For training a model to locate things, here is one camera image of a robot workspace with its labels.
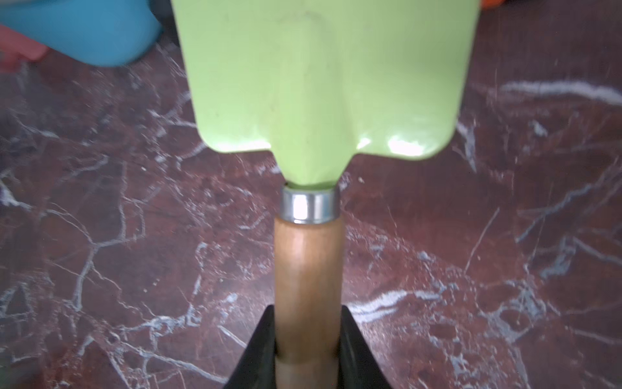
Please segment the silver metal collar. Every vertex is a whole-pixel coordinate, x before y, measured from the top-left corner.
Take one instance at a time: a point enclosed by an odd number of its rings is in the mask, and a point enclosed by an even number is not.
[[[326,190],[281,189],[281,219],[296,224],[322,224],[339,217],[339,187]]]

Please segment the black object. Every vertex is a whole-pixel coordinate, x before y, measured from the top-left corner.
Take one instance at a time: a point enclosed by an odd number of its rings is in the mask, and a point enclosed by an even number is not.
[[[275,349],[274,306],[270,305],[223,389],[276,389]],[[346,306],[341,307],[337,386],[340,389],[391,389]]]
[[[175,45],[179,46],[177,25],[175,24],[173,5],[171,5],[170,0],[149,0],[149,9],[157,21],[162,24],[164,33],[170,37]]]

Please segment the orange object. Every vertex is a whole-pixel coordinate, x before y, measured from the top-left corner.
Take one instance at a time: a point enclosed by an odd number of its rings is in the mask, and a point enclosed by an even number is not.
[[[21,60],[36,62],[49,50],[47,46],[0,25],[0,72],[15,72]]]
[[[502,5],[505,0],[481,0],[481,7],[483,9],[494,8]]]

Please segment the red marble floor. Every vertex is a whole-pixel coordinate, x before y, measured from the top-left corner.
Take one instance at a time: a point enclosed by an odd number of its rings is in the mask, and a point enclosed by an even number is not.
[[[618,0],[509,2],[451,145],[353,159],[343,300],[395,389],[622,385],[620,68]],[[271,155],[202,144],[166,39],[122,68],[52,53],[0,104],[15,387],[221,387],[272,301]]]

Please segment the blue plastic object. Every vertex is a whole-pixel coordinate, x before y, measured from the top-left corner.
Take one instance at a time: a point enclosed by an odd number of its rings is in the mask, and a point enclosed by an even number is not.
[[[78,61],[120,66],[160,34],[147,0],[38,0],[0,6],[0,24]]]

